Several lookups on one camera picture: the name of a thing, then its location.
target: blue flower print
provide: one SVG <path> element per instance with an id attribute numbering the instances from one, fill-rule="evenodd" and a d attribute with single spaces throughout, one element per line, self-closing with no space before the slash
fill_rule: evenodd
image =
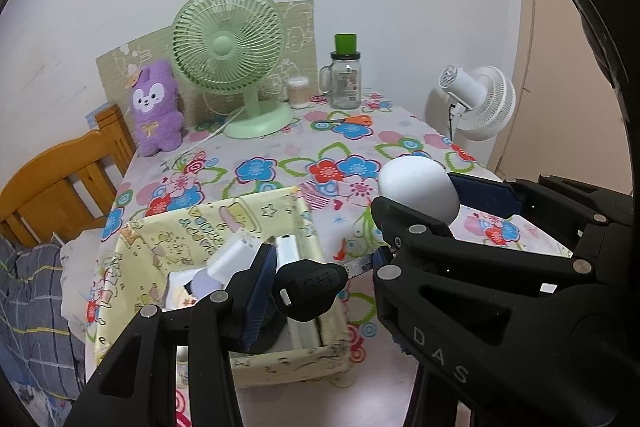
<path id="1" fill-rule="evenodd" d="M 312 122 L 311 129 L 314 129 L 316 131 L 326 131 L 327 129 L 331 129 L 333 125 L 333 123 L 324 121 Z"/>
<path id="2" fill-rule="evenodd" d="M 338 170 L 344 172 L 344 176 L 360 176 L 363 180 L 377 178 L 380 171 L 380 163 L 375 160 L 366 160 L 362 156 L 353 154 L 347 159 L 337 163 Z"/>
<path id="3" fill-rule="evenodd" d="M 188 208 L 194 204 L 202 203 L 204 194 L 200 190 L 200 186 L 196 183 L 193 187 L 185 190 L 181 196 L 171 198 L 167 205 L 167 210 L 177 210 L 178 208 Z"/>
<path id="4" fill-rule="evenodd" d="M 116 197 L 117 206 L 127 206 L 133 199 L 133 190 L 125 190 Z"/>
<path id="5" fill-rule="evenodd" d="M 211 125 L 213 124 L 212 121 L 206 121 L 206 122 L 202 122 L 197 124 L 196 127 L 193 128 L 194 131 L 208 131 L 209 127 L 211 127 Z"/>
<path id="6" fill-rule="evenodd" d="M 333 132 L 337 134 L 344 134 L 345 138 L 349 140 L 359 140 L 365 136 L 371 136 L 373 129 L 366 125 L 359 125 L 357 123 L 341 123 L 332 128 Z"/>
<path id="7" fill-rule="evenodd" d="M 236 169 L 236 176 L 240 183 L 270 182 L 276 177 L 276 171 L 273 168 L 277 163 L 270 158 L 255 156 Z"/>
<path id="8" fill-rule="evenodd" d="M 282 184 L 278 182 L 258 182 L 258 192 L 266 192 L 267 190 L 276 190 L 282 188 Z"/>
<path id="9" fill-rule="evenodd" d="M 153 194 L 151 194 L 151 197 L 162 198 L 162 196 L 164 196 L 165 194 L 166 194 L 166 185 L 159 185 L 159 187 L 153 191 Z"/>
<path id="10" fill-rule="evenodd" d="M 517 241 L 520 239 L 520 230 L 509 221 L 502 222 L 502 238 L 505 241 Z"/>
<path id="11" fill-rule="evenodd" d="M 122 227 L 122 216 L 124 214 L 124 208 L 117 206 L 111 211 L 111 214 L 107 217 L 107 223 L 102 230 L 101 242 L 106 241 L 114 233 L 116 233 Z"/>
<path id="12" fill-rule="evenodd" d="M 418 140 L 414 140 L 413 138 L 401 138 L 398 142 L 398 145 L 404 147 L 409 151 L 415 151 L 422 149 L 422 144 L 418 142 Z"/>
<path id="13" fill-rule="evenodd" d="M 338 184 L 331 180 L 328 183 L 316 184 L 318 192 L 330 198 L 338 195 Z"/>

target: wooden bed frame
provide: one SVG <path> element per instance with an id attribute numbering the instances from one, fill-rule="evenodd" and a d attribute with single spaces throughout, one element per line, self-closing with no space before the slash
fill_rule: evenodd
<path id="1" fill-rule="evenodd" d="M 37 244 L 23 220 L 41 241 L 56 232 L 64 241 L 82 230 L 104 227 L 116 189 L 100 160 L 110 156 L 124 176 L 135 146 L 117 105 L 100 111 L 98 129 L 36 156 L 24 165 L 0 192 L 0 233 L 32 248 Z M 92 216 L 74 190 L 69 176 L 76 174 L 103 213 Z"/>

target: green lid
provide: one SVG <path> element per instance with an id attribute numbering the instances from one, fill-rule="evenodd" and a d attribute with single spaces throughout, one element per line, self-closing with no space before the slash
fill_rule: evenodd
<path id="1" fill-rule="evenodd" d="M 355 33 L 336 33 L 335 53 L 337 55 L 355 55 L 357 50 Z"/>

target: floral tablecloth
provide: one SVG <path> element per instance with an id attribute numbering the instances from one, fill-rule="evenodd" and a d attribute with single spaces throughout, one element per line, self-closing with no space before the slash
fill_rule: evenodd
<path id="1" fill-rule="evenodd" d="M 219 126 L 211 121 L 191 129 L 180 150 Z M 368 205 L 377 195 L 381 165 L 390 159 L 421 155 L 447 171 L 497 179 L 449 139 L 370 91 L 358 110 L 332 110 L 324 97 L 316 96 L 277 133 L 252 140 L 219 135 L 183 155 L 180 150 L 133 160 L 108 217 L 102 251 L 114 249 L 117 232 L 129 219 L 298 185 L 312 210 L 325 259 L 348 261 L 381 244 Z M 461 207 L 451 230 L 465 241 L 571 256 L 519 216 L 505 221 Z M 320 381 L 239 390 L 245 425 L 402 424 L 415 360 L 401 352 L 377 321 L 370 274 L 352 280 L 338 297 L 349 323 L 351 369 Z M 186 390 L 177 391 L 178 425 L 190 426 L 185 395 Z"/>

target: white cap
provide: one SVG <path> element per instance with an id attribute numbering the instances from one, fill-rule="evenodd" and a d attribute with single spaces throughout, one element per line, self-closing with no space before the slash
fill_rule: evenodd
<path id="1" fill-rule="evenodd" d="M 290 76 L 287 79 L 287 84 L 291 87 L 307 87 L 309 85 L 308 76 L 298 74 L 297 76 Z"/>

